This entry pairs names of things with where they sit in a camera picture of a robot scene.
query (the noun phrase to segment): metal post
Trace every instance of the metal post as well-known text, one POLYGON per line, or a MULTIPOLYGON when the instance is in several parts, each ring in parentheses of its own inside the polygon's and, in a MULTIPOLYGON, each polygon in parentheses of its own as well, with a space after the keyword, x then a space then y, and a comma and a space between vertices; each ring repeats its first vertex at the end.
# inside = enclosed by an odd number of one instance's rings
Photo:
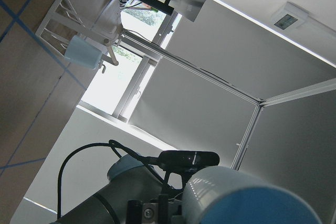
POLYGON ((142 38, 139 38, 138 36, 134 35, 133 33, 129 32, 129 31, 124 31, 123 32, 124 37, 127 40, 130 40, 132 42, 134 42, 135 44, 137 44, 141 49, 141 51, 151 51, 152 53, 150 54, 154 54, 154 55, 160 55, 161 57, 168 59, 172 62, 174 62, 175 64, 178 64, 179 66, 189 70, 190 72, 193 72, 194 74, 210 81, 211 83, 235 94, 236 96, 254 104, 254 105, 259 105, 260 103, 260 99, 253 97, 252 95, 238 89, 237 87, 233 86, 230 83, 225 82, 224 80, 222 80, 219 77, 216 77, 214 75, 212 75, 211 73, 208 73, 200 68, 198 68, 197 66, 191 64, 190 62, 175 56, 171 53, 169 53, 168 51, 162 49, 161 47, 159 47, 158 45, 155 45, 151 42, 148 42, 142 38))
POLYGON ((309 97, 314 94, 320 94, 331 90, 336 90, 336 78, 268 98, 266 100, 263 100, 260 105, 263 107, 267 107, 274 104, 296 100, 299 98, 309 97))
POLYGON ((247 149, 248 143, 249 143, 250 138, 252 136, 252 133, 253 133, 253 131, 256 127, 256 124, 258 122, 258 119, 260 117, 261 111, 262 111, 262 107, 260 105, 257 105, 254 109, 251 120, 247 125, 247 129, 246 129, 245 134, 243 136, 242 142, 239 145, 239 148, 238 148, 236 156, 233 160, 231 169, 234 169, 234 170, 239 169, 240 164, 242 163, 243 157, 245 155, 245 151, 247 149))

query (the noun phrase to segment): black strap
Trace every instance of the black strap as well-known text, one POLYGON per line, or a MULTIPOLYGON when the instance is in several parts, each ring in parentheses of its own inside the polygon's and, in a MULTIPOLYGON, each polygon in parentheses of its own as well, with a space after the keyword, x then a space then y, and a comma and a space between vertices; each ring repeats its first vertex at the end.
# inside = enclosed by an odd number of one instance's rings
POLYGON ((111 207, 110 203, 108 203, 108 201, 103 196, 101 196, 99 193, 95 193, 93 196, 96 197, 104 205, 107 212, 112 217, 114 223, 115 224, 120 224, 120 220, 119 220, 117 214, 115 213, 115 211, 113 210, 113 208, 111 207))

